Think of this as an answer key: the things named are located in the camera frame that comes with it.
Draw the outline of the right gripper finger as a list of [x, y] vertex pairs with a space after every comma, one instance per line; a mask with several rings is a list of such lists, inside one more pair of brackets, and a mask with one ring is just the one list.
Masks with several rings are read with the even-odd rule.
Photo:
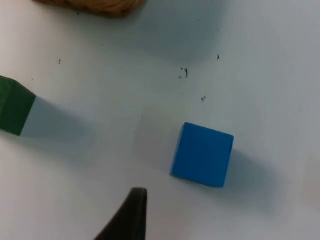
[[110, 222], [95, 237], [97, 240], [144, 240], [147, 228], [148, 191], [132, 188]]

